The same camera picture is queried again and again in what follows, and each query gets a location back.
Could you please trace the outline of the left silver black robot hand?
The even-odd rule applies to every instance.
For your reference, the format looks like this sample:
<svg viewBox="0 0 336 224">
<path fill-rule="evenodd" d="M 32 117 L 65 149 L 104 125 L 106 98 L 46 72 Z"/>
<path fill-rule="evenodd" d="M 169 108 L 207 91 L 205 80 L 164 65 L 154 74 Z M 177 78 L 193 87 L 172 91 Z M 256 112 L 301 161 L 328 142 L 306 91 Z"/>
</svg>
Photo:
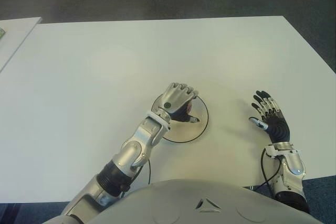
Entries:
<svg viewBox="0 0 336 224">
<path fill-rule="evenodd" d="M 171 83 L 156 100 L 152 112 L 167 122 L 178 121 L 198 123 L 197 117 L 189 114 L 191 103 L 198 97 L 198 91 L 184 83 Z"/>
</svg>

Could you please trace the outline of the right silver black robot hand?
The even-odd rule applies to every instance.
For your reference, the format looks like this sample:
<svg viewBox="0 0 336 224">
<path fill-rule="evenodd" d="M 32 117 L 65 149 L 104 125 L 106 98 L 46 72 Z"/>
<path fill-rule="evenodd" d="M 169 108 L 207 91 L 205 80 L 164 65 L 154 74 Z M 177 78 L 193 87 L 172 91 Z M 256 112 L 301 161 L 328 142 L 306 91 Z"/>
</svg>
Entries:
<svg viewBox="0 0 336 224">
<path fill-rule="evenodd" d="M 290 141 L 290 129 L 276 100 L 266 91 L 256 91 L 251 106 L 260 118 L 251 116 L 249 121 L 265 131 L 273 144 Z"/>
</svg>

